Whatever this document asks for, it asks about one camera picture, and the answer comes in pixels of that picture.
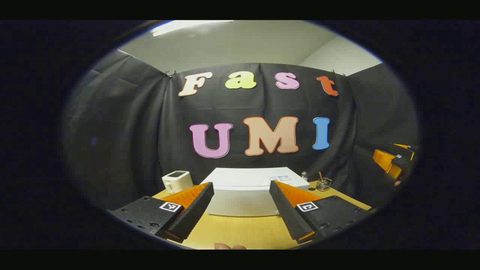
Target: letter m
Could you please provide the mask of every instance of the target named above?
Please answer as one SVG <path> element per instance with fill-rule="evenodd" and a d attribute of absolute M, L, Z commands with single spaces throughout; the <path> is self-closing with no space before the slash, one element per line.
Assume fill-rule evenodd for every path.
<path fill-rule="evenodd" d="M 247 156 L 258 156 L 264 153 L 260 148 L 260 142 L 265 146 L 265 149 L 271 154 L 280 141 L 280 147 L 277 151 L 279 153 L 293 153 L 299 150 L 295 138 L 295 126 L 298 123 L 298 118 L 293 116 L 282 117 L 274 131 L 270 128 L 264 118 L 262 117 L 248 117 L 243 120 L 243 123 L 248 126 L 250 139 L 249 147 L 245 150 Z"/>

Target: pink letter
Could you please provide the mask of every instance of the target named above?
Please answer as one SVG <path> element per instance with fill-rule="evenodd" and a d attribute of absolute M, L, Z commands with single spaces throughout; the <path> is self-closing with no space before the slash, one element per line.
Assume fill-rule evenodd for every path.
<path fill-rule="evenodd" d="M 190 126 L 190 130 L 193 136 L 193 149 L 195 152 L 204 158 L 218 159 L 228 154 L 230 150 L 230 129 L 233 125 L 230 123 L 220 123 L 214 126 L 218 130 L 218 149 L 212 150 L 207 147 L 206 143 L 206 131 L 208 125 L 197 124 Z"/>
<path fill-rule="evenodd" d="M 297 77 L 293 73 L 280 72 L 275 74 L 275 79 L 278 81 L 276 86 L 280 89 L 297 89 L 300 87 L 296 79 Z"/>

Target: ceiling light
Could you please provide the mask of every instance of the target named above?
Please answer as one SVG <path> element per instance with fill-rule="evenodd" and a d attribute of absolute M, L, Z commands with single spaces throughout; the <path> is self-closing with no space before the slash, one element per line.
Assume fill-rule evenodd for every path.
<path fill-rule="evenodd" d="M 162 24 L 158 27 L 155 27 L 152 29 L 150 32 L 152 32 L 153 36 L 159 36 L 162 34 L 166 34 L 168 32 L 172 32 L 175 30 L 179 30 L 182 28 L 186 27 L 192 27 L 192 26 L 197 26 L 197 25 L 204 25 L 204 24 L 213 24 L 213 23 L 225 23 L 225 22 L 233 22 L 233 20 L 210 20 L 210 21 L 184 21 L 184 20 L 176 20 L 176 21 L 171 21 L 165 24 Z"/>

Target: small bottle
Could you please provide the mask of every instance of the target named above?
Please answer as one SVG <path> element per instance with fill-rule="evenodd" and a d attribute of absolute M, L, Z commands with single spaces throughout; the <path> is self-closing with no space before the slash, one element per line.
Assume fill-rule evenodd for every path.
<path fill-rule="evenodd" d="M 307 172 L 301 172 L 301 177 L 305 179 L 305 181 L 308 181 Z"/>

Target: white wall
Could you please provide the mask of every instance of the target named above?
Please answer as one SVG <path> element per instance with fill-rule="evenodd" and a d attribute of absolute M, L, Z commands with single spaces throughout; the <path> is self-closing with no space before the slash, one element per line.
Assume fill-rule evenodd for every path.
<path fill-rule="evenodd" d="M 300 66 L 326 71 L 335 70 L 346 76 L 376 66 L 382 61 L 359 45 L 343 37 L 335 37 L 307 57 Z"/>

